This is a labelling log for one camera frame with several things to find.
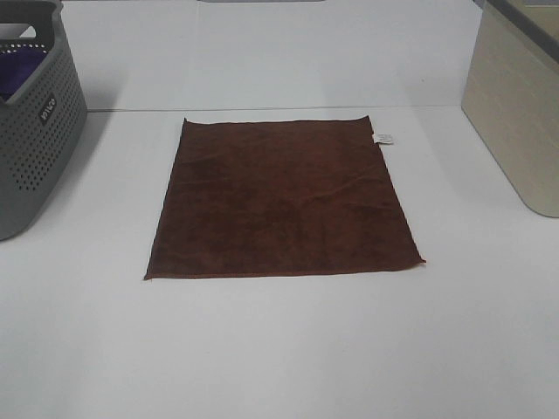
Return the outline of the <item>grey perforated plastic basket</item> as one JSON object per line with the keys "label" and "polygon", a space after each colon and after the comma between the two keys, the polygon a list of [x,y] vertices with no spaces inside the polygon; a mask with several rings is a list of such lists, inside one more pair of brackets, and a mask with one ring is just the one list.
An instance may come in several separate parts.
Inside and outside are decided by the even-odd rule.
{"label": "grey perforated plastic basket", "polygon": [[32,38],[4,38],[1,55],[46,53],[6,101],[1,98],[1,238],[25,230],[61,177],[86,123],[87,108],[60,1],[3,1],[4,24],[28,24]]}

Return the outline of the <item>beige plastic basket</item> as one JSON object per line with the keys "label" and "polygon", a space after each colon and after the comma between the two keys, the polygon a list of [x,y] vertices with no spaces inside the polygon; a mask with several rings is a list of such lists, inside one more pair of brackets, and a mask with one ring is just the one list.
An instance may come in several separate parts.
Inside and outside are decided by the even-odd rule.
{"label": "beige plastic basket", "polygon": [[558,215],[558,8],[484,4],[461,107],[532,211]]}

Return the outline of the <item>purple cloth in basket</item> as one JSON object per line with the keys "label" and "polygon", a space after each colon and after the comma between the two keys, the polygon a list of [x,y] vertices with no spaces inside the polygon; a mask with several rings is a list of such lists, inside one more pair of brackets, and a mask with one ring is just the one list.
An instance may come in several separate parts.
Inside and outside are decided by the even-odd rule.
{"label": "purple cloth in basket", "polygon": [[1,55],[1,98],[8,100],[42,63],[46,53],[25,47]]}

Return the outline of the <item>brown microfiber towel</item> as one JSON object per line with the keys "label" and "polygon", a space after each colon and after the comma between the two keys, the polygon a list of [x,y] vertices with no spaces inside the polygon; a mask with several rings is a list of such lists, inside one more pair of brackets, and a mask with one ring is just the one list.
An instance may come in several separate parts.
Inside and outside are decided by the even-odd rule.
{"label": "brown microfiber towel", "polygon": [[368,117],[185,121],[146,278],[402,271],[423,263]]}

